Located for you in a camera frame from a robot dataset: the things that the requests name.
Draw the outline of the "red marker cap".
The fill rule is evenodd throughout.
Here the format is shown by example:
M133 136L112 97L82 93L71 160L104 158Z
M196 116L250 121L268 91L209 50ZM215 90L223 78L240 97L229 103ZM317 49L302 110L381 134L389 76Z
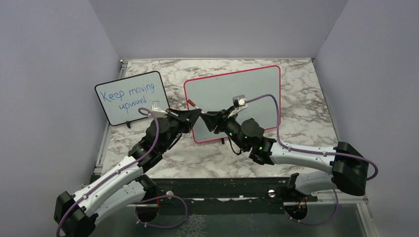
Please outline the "red marker cap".
M192 100L190 100L190 99L188 99L187 100L187 103L189 104L189 105L191 105L192 107L194 107L195 109L198 109L199 107L192 101Z

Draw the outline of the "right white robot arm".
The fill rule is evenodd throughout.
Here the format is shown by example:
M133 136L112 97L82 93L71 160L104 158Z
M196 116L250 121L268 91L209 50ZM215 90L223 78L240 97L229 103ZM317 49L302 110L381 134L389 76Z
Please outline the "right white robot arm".
M242 152L249 152L249 158L257 164L291 164L314 169L312 173L293 175L285 187L286 197L292 201L329 189L353 196L366 192L369 164L349 143L317 148L282 146L279 141L265 137L264 129L252 118L239 124L226 110L203 113L201 118L210 132L225 133Z

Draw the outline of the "red framed whiteboard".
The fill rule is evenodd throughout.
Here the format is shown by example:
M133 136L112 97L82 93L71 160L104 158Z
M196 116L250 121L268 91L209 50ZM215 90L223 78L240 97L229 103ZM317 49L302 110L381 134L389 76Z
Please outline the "red framed whiteboard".
M247 100L261 95L273 95L281 101L281 69L277 65L242 70L197 79L189 79L184 85L186 100L191 100L204 112L220 111L233 105L233 98L243 95ZM260 127L276 127L277 116L274 101L265 97L249 103L239 112L237 122L253 118Z

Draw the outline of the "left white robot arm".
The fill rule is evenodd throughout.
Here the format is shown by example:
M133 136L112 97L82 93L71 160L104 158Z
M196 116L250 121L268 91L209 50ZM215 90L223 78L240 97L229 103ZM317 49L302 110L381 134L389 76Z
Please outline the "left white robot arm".
M182 134L192 131L202 111L139 108L139 112L151 116L152 121L128 154L93 183L57 197L53 216L58 225L56 236L87 237L109 215L135 202L151 203L146 212L158 213L162 196L146 172L162 160Z

